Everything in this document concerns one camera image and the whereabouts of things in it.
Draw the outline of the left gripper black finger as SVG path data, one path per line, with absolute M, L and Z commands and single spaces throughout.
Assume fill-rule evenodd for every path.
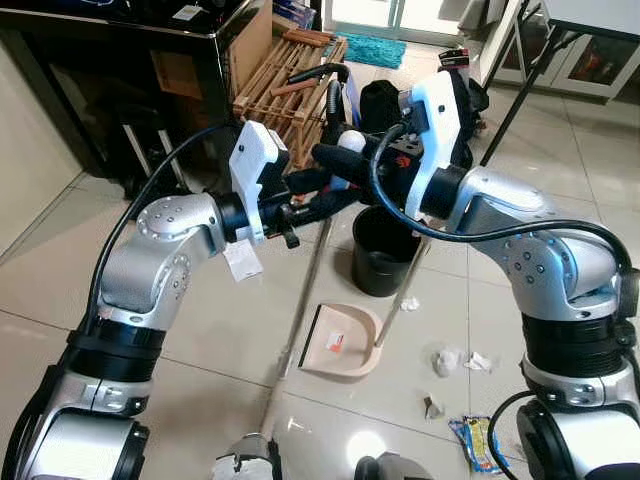
M 298 219 L 324 220 L 332 218 L 338 212 L 347 209 L 349 205 L 365 201 L 365 189 L 348 186 L 343 189 L 333 189 L 329 186 L 300 192 L 300 195 L 311 195 L 310 198 L 298 206 Z
M 326 192 L 342 189 L 340 186 L 335 186 L 335 180 L 342 180 L 342 178 L 323 166 L 293 170 L 288 174 L 288 191 L 292 195 L 311 195 L 311 193 L 324 195 Z

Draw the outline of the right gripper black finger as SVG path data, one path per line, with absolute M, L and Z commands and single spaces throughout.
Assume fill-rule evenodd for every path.
M 351 148 L 339 145 L 316 143 L 311 147 L 312 159 L 321 168 L 361 188 L 371 186 L 370 161 L 374 152 L 374 146 L 365 146 L 361 150 L 351 150 Z

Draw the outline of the pink broom with metal handle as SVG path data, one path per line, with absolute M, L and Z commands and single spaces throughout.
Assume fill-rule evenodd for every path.
M 328 219 L 321 221 L 320 232 L 317 233 L 317 243 L 312 250 L 310 262 L 308 262 L 308 270 L 303 280 L 303 288 L 300 298 L 294 306 L 294 316 L 292 317 L 291 330 L 288 337 L 285 338 L 284 348 L 280 352 L 279 362 L 276 365 L 276 378 L 270 385 L 270 393 L 268 401 L 265 403 L 264 413 L 260 422 L 259 433 L 264 436 L 268 442 L 274 442 L 274 431 L 276 424 L 276 416 L 279 415 L 280 402 L 282 402 L 285 393 L 285 379 L 288 378 L 289 372 L 292 370 L 292 358 L 294 348 L 297 346 L 297 337 L 300 335 L 303 324 L 308 319 L 308 305 L 310 305 L 312 291 L 314 291 L 315 280 L 319 273 L 320 266 L 324 264 L 324 256 L 326 243 L 328 243 L 330 230 L 332 230 L 333 221 L 338 218 L 338 212 L 330 215 Z

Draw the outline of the pink long-handled dustpan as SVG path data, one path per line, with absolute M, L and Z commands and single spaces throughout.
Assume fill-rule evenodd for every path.
M 390 326 L 402 315 L 399 302 L 410 297 L 413 275 L 428 250 L 429 242 L 424 239 L 387 315 L 351 303 L 320 303 L 298 367 L 321 378 L 342 381 L 365 378 L 374 371 L 383 357 Z

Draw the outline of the black fabric bag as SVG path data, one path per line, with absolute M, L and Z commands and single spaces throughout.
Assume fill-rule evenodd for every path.
M 457 72 L 451 73 L 454 100 L 460 105 L 460 134 L 452 156 L 452 164 L 461 168 L 470 169 L 475 164 L 474 154 L 470 148 L 470 142 L 475 134 L 486 128 L 483 113 L 489 108 L 489 99 L 486 92 L 474 79 L 461 76 Z M 403 110 L 410 101 L 410 90 L 398 90 L 388 79 L 376 79 L 366 84 L 361 90 L 360 122 L 358 128 L 362 132 L 383 134 L 392 127 L 397 120 L 404 116 Z

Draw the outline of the white plastic packet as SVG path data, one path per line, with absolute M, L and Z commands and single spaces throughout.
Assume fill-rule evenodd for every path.
M 234 282 L 260 275 L 264 271 L 259 256 L 256 255 L 255 247 L 250 239 L 227 243 L 223 251 L 225 261 L 227 261 L 230 274 Z

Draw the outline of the black and red vacuum cleaner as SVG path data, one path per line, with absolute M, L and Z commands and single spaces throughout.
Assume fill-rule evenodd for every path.
M 349 79 L 349 68 L 342 63 L 325 63 L 319 67 L 302 70 L 301 73 L 294 74 L 285 81 L 285 86 L 296 86 L 310 79 L 335 74 L 335 81 L 330 83 L 326 90 L 326 125 L 323 136 L 323 143 L 335 145 L 337 138 L 346 131 L 346 105 L 344 105 L 343 92 L 346 90 Z

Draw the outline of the small black and red box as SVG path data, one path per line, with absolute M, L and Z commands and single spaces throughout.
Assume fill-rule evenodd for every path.
M 438 70 L 467 70 L 470 68 L 471 56 L 466 47 L 456 47 L 440 52 Z

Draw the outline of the black metal pole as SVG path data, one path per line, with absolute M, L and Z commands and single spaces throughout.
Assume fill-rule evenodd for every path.
M 509 0 L 499 27 L 502 31 L 495 33 L 495 38 L 500 41 L 500 49 L 484 69 L 486 91 L 498 104 L 486 120 L 485 150 L 479 157 L 481 166 L 493 160 L 499 142 L 545 70 L 541 59 L 547 50 L 550 27 L 544 0 Z

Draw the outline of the crumpled white paper ball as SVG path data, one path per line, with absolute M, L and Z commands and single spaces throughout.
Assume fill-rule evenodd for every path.
M 443 348 L 431 357 L 431 369 L 439 378 L 451 378 L 461 369 L 463 351 L 457 348 Z

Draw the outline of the flat white paper scrap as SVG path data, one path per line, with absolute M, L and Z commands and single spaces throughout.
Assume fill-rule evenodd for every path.
M 480 372 L 492 372 L 494 364 L 492 358 L 488 358 L 481 355 L 480 352 L 471 352 L 463 362 L 463 366 L 468 370 L 480 371 Z

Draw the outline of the white cabinet with glass doors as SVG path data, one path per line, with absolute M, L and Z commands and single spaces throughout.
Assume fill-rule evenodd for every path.
M 522 32 L 520 46 L 524 59 L 532 60 L 547 45 L 545 27 L 527 27 Z M 639 59 L 640 45 L 604 36 L 584 35 L 571 45 L 558 50 L 548 68 L 535 81 L 535 88 L 579 93 L 579 95 L 613 99 L 630 81 Z M 495 73 L 495 81 L 524 83 L 520 59 L 513 51 Z

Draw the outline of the grey taped robot left leg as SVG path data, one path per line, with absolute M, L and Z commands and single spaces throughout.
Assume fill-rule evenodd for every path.
M 243 435 L 216 458 L 211 480 L 283 480 L 278 444 L 260 433 Z

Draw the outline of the grey taped robot leg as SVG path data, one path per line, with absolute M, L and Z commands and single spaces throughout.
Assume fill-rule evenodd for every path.
M 278 444 L 260 433 L 243 435 L 216 458 L 211 480 L 283 480 Z
M 419 462 L 393 452 L 365 456 L 355 466 L 353 480 L 435 480 Z

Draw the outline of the colourful snack wrapper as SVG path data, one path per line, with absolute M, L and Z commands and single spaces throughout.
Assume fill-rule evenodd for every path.
M 504 475 L 506 461 L 495 457 L 490 430 L 492 419 L 489 416 L 461 416 L 448 421 L 449 429 L 457 436 L 463 447 L 468 466 L 475 474 Z

